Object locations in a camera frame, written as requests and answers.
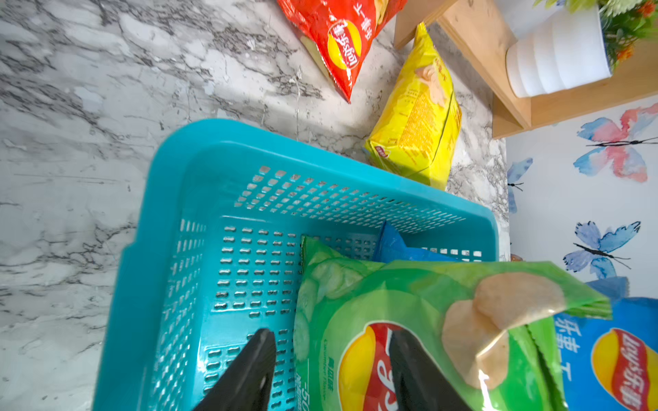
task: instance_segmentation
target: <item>wooden shelf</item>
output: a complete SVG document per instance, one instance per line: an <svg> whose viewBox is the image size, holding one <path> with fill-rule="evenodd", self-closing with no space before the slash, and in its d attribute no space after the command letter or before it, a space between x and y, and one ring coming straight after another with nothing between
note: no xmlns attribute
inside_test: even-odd
<svg viewBox="0 0 658 411"><path fill-rule="evenodd" d="M494 93L493 138L509 137L658 94L658 42L639 41L615 75L557 93L518 98L505 54L516 43L494 0L408 0L397 15L394 45L404 46L420 22L438 22Z"/></svg>

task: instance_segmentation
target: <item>marble countertop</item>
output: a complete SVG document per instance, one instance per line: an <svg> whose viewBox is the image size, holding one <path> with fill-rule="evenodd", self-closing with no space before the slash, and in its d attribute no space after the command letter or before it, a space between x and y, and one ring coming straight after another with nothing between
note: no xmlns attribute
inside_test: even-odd
<svg viewBox="0 0 658 411"><path fill-rule="evenodd" d="M364 161L409 46L375 40L348 105L274 0L3 2L0 409L88 410L121 250L175 129L234 118ZM496 215L509 258L492 93L436 26L463 110L448 191Z"/></svg>

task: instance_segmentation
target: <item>butterfly wallpaper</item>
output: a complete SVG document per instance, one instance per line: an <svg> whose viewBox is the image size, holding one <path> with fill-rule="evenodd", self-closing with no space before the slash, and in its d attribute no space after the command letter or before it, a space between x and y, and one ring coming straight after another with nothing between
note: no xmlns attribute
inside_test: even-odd
<svg viewBox="0 0 658 411"><path fill-rule="evenodd" d="M528 171L531 165L532 158L526 158L521 162L513 162L512 166L507 171L507 194L509 196L509 212L511 213L517 212L517 200L514 197L514 190L512 189L515 188L519 191L523 191L523 189L519 187L523 183L519 183L518 181L523 177L523 174Z"/></svg>
<svg viewBox="0 0 658 411"><path fill-rule="evenodd" d="M640 230L640 222L636 221L628 226L621 226L615 231L608 230L601 236L599 228L593 221L587 224L578 223L576 225L576 236L585 245L574 243L581 248L578 251L565 255L564 261L567 269L577 272L590 266L590 273L597 278L608 278L617 276L617 271L613 261L630 269L630 267L621 260L630 260L613 256L610 253L624 244L629 242Z"/></svg>
<svg viewBox="0 0 658 411"><path fill-rule="evenodd" d="M658 299L658 95L506 144L511 254Z"/></svg>
<svg viewBox="0 0 658 411"><path fill-rule="evenodd" d="M631 109L622 114L621 128L612 120L601 117L583 124L577 133L597 147L574 162L574 166L586 176L595 176L608 164L616 177L628 178L639 183L647 181L647 165L642 155L633 147L658 144L658 135L644 138L643 131L658 117L658 103L646 109Z"/></svg>

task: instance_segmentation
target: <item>blue butterfly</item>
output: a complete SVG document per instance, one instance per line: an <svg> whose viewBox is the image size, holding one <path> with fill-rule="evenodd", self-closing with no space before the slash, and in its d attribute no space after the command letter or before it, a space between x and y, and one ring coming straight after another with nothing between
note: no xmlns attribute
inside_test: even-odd
<svg viewBox="0 0 658 411"><path fill-rule="evenodd" d="M609 230L601 237L601 232L594 222L590 221L587 224L578 223L576 225L576 235L588 247L574 243L574 245L580 247L582 250L565 255L563 260L567 265L567 269L577 272L587 267L589 263L592 263L590 272L596 274L598 278L616 277L617 272L615 271L612 260L630 269L629 266L620 261L630 260L630 258L616 257L609 253L626 244L631 238L635 237L639 230L640 222L636 221L629 226L621 226L614 233Z"/></svg>
<svg viewBox="0 0 658 411"><path fill-rule="evenodd" d="M532 158L528 157L521 162L513 162L512 167L510 167L509 170L507 171L507 194L509 196L509 212L513 214L517 212L517 201L514 199L514 192L512 191L512 188L516 187L519 190L523 191L523 189L519 187L523 183L517 183L517 181L519 181L519 179L523 176L523 174L525 174L526 171L528 171L531 165L532 165Z"/></svg>

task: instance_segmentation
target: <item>white flower pot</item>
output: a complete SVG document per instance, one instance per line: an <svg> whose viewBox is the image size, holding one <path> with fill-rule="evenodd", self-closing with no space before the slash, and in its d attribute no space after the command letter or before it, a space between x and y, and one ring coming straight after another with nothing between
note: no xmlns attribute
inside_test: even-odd
<svg viewBox="0 0 658 411"><path fill-rule="evenodd" d="M507 77L518 97L594 83L612 76L597 8L560 10L507 51Z"/></svg>

